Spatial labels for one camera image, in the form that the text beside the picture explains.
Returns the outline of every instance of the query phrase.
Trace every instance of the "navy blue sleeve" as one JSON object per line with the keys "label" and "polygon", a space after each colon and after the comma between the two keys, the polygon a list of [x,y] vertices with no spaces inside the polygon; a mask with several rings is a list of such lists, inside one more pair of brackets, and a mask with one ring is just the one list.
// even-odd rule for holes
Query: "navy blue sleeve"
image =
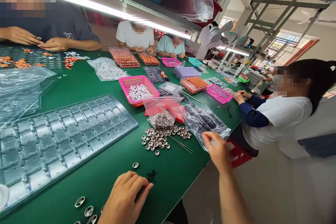
{"label": "navy blue sleeve", "polygon": [[239,105],[245,123],[250,127],[261,128],[269,124],[269,120],[261,112],[254,110],[247,103]]}
{"label": "navy blue sleeve", "polygon": [[252,106],[257,109],[261,104],[266,102],[266,99],[261,99],[260,97],[251,96],[251,98],[247,99]]}

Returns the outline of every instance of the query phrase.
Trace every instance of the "gray t-shirt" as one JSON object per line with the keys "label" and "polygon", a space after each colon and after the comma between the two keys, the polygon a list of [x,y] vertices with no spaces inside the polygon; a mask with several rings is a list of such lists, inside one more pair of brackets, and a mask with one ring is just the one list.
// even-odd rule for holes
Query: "gray t-shirt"
{"label": "gray t-shirt", "polygon": [[82,13],[63,1],[50,3],[45,11],[13,10],[10,3],[0,3],[0,27],[10,26],[25,29],[42,42],[61,37],[100,43]]}

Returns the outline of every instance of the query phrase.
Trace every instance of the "pink plastic basket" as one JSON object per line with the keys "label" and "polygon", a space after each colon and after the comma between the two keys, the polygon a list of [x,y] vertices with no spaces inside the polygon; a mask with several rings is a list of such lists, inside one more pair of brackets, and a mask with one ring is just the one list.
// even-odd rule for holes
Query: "pink plastic basket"
{"label": "pink plastic basket", "polygon": [[131,85],[144,84],[146,88],[150,91],[150,93],[153,95],[153,97],[160,96],[159,91],[154,87],[154,85],[150,82],[150,80],[145,75],[122,77],[119,79],[119,83],[120,83],[122,90],[124,91],[126,95],[128,102],[132,104],[134,107],[142,107],[144,103],[142,102],[142,100],[132,101],[132,99],[128,95],[130,93]]}
{"label": "pink plastic basket", "polygon": [[215,84],[211,84],[210,86],[208,86],[206,92],[222,104],[229,102],[232,99],[232,95],[225,92],[223,89],[216,86]]}
{"label": "pink plastic basket", "polygon": [[182,65],[182,62],[175,58],[161,58],[166,67],[176,67]]}

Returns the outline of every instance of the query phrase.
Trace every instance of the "red plastic bag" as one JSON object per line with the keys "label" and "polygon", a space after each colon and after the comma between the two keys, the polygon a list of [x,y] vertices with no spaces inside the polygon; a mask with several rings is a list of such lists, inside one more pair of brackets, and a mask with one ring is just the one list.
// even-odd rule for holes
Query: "red plastic bag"
{"label": "red plastic bag", "polygon": [[164,96],[142,99],[153,128],[168,128],[175,123],[176,113],[183,97]]}

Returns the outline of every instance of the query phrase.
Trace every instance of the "hair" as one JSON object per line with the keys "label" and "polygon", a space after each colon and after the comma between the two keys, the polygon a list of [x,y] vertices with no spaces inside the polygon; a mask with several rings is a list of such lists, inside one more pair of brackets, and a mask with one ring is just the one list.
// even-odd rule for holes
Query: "hair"
{"label": "hair", "polygon": [[336,61],[304,59],[290,63],[285,67],[296,83],[303,79],[311,79],[308,89],[308,98],[313,105],[311,115],[315,113],[325,92],[336,83],[336,70],[332,70],[332,66],[336,67]]}

